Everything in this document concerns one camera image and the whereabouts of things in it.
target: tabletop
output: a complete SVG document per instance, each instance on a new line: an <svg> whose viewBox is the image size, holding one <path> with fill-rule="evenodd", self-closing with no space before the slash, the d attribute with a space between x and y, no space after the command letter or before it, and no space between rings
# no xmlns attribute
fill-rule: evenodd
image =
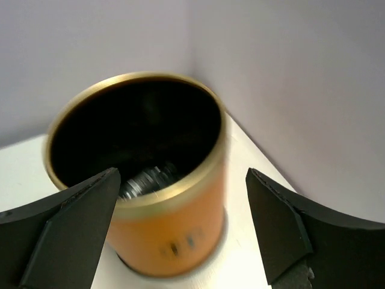
<svg viewBox="0 0 385 289"><path fill-rule="evenodd" d="M216 251L199 268L158 279L130 271L104 245L91 289L264 289L269 288L251 219L245 183L249 167L294 189L229 117L226 227ZM42 161L45 135L0 149L0 212L56 193Z"/></svg>

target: white wall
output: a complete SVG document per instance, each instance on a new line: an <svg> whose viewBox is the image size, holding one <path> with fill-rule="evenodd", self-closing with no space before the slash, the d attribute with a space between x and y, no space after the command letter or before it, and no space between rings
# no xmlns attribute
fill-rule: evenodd
<svg viewBox="0 0 385 289"><path fill-rule="evenodd" d="M385 2L190 4L196 75L292 185L385 222Z"/></svg>
<svg viewBox="0 0 385 289"><path fill-rule="evenodd" d="M186 0L0 2L0 146L45 131L60 108L105 78L189 74Z"/></svg>

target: cylindrical container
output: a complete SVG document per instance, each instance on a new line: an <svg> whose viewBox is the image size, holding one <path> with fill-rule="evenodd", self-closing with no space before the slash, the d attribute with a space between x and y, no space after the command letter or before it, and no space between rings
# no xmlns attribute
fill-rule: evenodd
<svg viewBox="0 0 385 289"><path fill-rule="evenodd" d="M44 161L59 189L109 167L124 181L156 163L175 164L179 181L117 201L107 235L129 267L165 277L199 265L220 239L225 153L226 114L210 89L185 76L141 72L77 95L49 128Z"/></svg>

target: gold rim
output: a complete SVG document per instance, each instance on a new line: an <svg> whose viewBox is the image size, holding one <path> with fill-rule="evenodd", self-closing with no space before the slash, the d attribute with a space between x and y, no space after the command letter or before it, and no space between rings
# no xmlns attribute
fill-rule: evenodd
<svg viewBox="0 0 385 289"><path fill-rule="evenodd" d="M51 146L55 137L57 128L61 125L63 120L69 115L69 113L77 107L80 103L83 103L88 98L95 95L97 92L111 88L118 84L136 80L154 80L154 79L168 79L179 82L185 82L193 85L205 91L211 96L217 103L220 116L221 127L218 139L214 144L214 147L210 151L205 160L189 175L176 182L175 184L157 191L156 193L141 196L130 201L117 201L115 206L114 219L138 219L143 217L154 216L156 214L164 213L170 210L175 210L177 207L187 203L192 198L196 197L202 188L212 178L217 176L220 171L220 167L223 166L224 155L226 153L226 129L227 120L225 114L225 108L218 96L202 83L182 75L170 74L170 73L154 73L154 72L135 72L123 75L118 75L112 78L103 80L88 89L84 90L73 98L59 113L56 119L51 123L48 129L48 137L46 139L45 148L43 151L43 161L45 169L50 177L51 181L60 190L67 188L57 175L55 174L51 163Z"/></svg>

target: mug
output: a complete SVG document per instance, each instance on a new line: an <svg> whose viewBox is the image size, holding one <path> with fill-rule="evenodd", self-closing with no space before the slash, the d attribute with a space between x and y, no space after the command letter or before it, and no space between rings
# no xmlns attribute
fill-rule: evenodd
<svg viewBox="0 0 385 289"><path fill-rule="evenodd" d="M175 164L183 177L172 185L117 200L106 237L132 270L175 276L202 263L221 237L226 128L219 98L192 78L119 75L81 92L52 122L45 168L63 190L109 167L125 181Z"/></svg>

